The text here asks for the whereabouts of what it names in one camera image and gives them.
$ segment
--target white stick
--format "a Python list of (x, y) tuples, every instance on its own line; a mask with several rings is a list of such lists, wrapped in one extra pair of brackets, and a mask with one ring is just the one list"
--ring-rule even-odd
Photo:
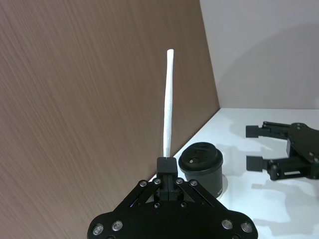
[(164, 103), (163, 156), (170, 157), (171, 118), (173, 105), (173, 59), (174, 50), (167, 51), (167, 72)]

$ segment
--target screw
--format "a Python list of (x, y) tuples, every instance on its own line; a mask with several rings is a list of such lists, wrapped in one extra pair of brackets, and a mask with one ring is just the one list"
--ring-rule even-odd
[(160, 180), (159, 178), (156, 178), (156, 179), (154, 179), (154, 183), (155, 183), (155, 184), (160, 184), (160, 183), (161, 183), (161, 180)]
[(120, 229), (122, 229), (123, 227), (123, 223), (121, 221), (115, 221), (113, 224), (112, 224), (112, 230), (117, 232), (119, 231)]
[(148, 184), (148, 183), (147, 183), (146, 181), (140, 182), (140, 186), (141, 186), (141, 187), (145, 187), (147, 184)]
[(249, 223), (243, 223), (240, 227), (246, 233), (251, 233), (253, 231), (253, 228)]
[(177, 184), (182, 184), (184, 182), (184, 180), (182, 178), (177, 178), (176, 179), (176, 183)]
[(191, 180), (190, 184), (191, 184), (191, 186), (196, 186), (197, 185), (197, 181), (196, 180)]
[(155, 208), (159, 208), (159, 207), (160, 207), (160, 203), (155, 203), (155, 204), (154, 204), (154, 207), (155, 207)]
[(182, 202), (182, 203), (180, 204), (180, 206), (181, 206), (182, 208), (186, 208), (186, 207), (187, 207), (187, 203), (186, 203), (186, 202)]
[(223, 220), (221, 222), (221, 225), (223, 226), (223, 228), (225, 228), (227, 230), (230, 230), (233, 228), (233, 223), (228, 219)]
[(93, 235), (97, 236), (99, 234), (101, 234), (103, 231), (103, 225), (102, 224), (97, 224), (94, 228), (93, 228)]

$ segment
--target black robotic gripper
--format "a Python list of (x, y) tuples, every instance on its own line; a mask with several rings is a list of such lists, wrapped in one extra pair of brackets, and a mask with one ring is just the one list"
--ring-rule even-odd
[(287, 158), (263, 159), (247, 156), (249, 171), (267, 170), (271, 180), (306, 177), (319, 178), (319, 130), (304, 123), (264, 122), (262, 127), (246, 126), (247, 138), (259, 136), (287, 140)]

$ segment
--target black cylindrical container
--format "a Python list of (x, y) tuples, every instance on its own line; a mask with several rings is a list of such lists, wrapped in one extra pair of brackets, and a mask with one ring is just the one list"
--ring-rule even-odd
[(192, 144), (183, 151), (178, 164), (188, 181), (196, 179), (215, 198), (222, 193), (223, 155), (213, 144)]

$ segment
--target black metal plate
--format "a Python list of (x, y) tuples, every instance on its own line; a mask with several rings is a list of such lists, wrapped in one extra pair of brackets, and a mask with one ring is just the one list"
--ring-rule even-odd
[[(117, 210), (97, 216), (88, 229), (88, 239), (257, 239), (258, 233), (253, 222), (246, 215), (225, 209), (217, 213), (214, 207), (207, 204), (187, 202), (187, 207), (180, 206), (181, 201), (161, 202), (159, 208), (154, 202), (140, 206)], [(221, 222), (228, 219), (233, 228), (225, 229)], [(112, 224), (120, 220), (123, 228), (112, 231)], [(249, 223), (253, 230), (246, 233), (241, 229), (242, 223)], [(93, 235), (95, 225), (102, 224), (100, 235)]]

